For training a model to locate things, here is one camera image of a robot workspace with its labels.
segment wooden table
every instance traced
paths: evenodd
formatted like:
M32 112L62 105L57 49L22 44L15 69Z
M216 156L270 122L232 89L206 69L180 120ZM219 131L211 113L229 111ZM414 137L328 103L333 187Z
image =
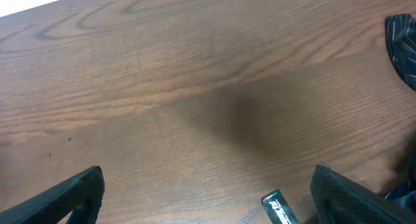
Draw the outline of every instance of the wooden table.
M99 165L98 223L303 222L316 164L377 192L415 131L384 17L415 0L63 0L0 18L0 210Z

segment striped fabric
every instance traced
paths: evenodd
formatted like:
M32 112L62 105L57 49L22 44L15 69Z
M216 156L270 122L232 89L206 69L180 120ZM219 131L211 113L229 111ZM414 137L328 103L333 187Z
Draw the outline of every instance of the striped fabric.
M385 41L398 76L416 91L416 24L410 14L385 19Z

